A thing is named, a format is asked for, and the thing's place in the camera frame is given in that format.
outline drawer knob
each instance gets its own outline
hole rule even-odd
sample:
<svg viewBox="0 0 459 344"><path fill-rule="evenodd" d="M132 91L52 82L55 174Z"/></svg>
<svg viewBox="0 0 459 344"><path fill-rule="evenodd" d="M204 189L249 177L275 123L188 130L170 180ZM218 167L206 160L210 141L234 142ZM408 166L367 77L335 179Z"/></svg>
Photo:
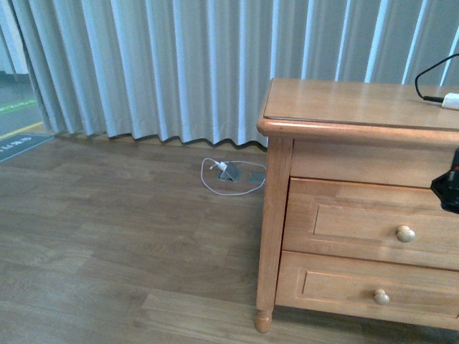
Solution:
<svg viewBox="0 0 459 344"><path fill-rule="evenodd" d="M416 237L416 233L408 226L398 227L395 234L397 235L399 242L411 242Z"/></svg>
<svg viewBox="0 0 459 344"><path fill-rule="evenodd" d="M388 305L390 301L389 295L383 289L375 290L373 299L378 305Z"/></svg>

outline white cable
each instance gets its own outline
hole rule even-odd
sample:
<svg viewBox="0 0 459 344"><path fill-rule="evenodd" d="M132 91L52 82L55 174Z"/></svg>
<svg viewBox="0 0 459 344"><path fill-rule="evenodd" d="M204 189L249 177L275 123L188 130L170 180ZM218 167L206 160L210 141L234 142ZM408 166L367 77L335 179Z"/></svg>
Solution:
<svg viewBox="0 0 459 344"><path fill-rule="evenodd" d="M217 194L217 195L220 195L220 196L242 196L242 195L247 195L253 191L256 191L258 190L259 188L261 188L263 185L265 185L265 180L266 178L263 179L263 181L261 182L261 184L259 186L257 186L256 188L252 188L250 189L249 191L246 191L246 192L241 192L241 193L221 193L221 192L218 192L218 191L215 191L213 188L211 188L210 186L207 185L207 183L204 181L204 163L206 161L212 161L214 163L214 165L212 165L209 169L212 170L215 166L219 167L222 166L222 163L226 166L227 163L231 162L231 163L246 163L247 165L254 165L254 166L259 166L259 167L263 167L266 171L266 166L264 165L261 165L259 163L250 163L248 161L222 161L221 163L219 163L218 161L215 161L214 159L211 159L211 158L204 158L204 160L202 161L201 163L201 181L202 183L206 186L206 188L208 188L210 191L212 191L214 194Z"/></svg>

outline curtain fold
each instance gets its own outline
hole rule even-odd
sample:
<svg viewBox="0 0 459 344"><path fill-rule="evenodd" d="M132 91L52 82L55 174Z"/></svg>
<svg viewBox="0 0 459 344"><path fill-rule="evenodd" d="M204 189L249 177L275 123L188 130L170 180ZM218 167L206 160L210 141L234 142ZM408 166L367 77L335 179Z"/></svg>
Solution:
<svg viewBox="0 0 459 344"><path fill-rule="evenodd" d="M9 1L56 133L266 145L271 78L411 84L459 40L456 0Z"/></svg>

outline black cable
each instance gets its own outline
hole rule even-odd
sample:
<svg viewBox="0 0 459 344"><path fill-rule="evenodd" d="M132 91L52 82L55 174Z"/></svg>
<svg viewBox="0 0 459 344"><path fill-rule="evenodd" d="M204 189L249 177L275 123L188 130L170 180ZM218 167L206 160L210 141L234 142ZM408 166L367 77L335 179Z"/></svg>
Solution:
<svg viewBox="0 0 459 344"><path fill-rule="evenodd" d="M419 73L417 76L416 76L416 79L415 79L415 87L416 87L416 93L417 95L419 95L423 100L428 100L430 102L443 102L443 100L445 99L444 97L430 97L429 95L421 95L421 92L419 91L419 86L417 85L417 80L419 79L419 77L431 70L433 70L434 68L440 66L442 63L445 63L446 61L448 61L449 59L452 59L453 57L457 57L459 56L459 53L456 53L456 54L452 54L448 57L446 57L445 59L442 59L440 62L438 63L435 63L433 66L427 68L424 72L421 72Z"/></svg>

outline wooden drawer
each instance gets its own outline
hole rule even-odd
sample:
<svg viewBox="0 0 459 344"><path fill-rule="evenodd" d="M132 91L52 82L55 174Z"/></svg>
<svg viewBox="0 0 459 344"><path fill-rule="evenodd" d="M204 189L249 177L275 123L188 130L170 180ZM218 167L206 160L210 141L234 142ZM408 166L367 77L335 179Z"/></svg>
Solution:
<svg viewBox="0 0 459 344"><path fill-rule="evenodd" d="M292 178L283 249L459 270L459 215L427 189Z"/></svg>
<svg viewBox="0 0 459 344"><path fill-rule="evenodd" d="M458 285L458 272L283 252L275 303L457 330Z"/></svg>
<svg viewBox="0 0 459 344"><path fill-rule="evenodd" d="M291 176L429 188L454 149L394 148L295 140Z"/></svg>

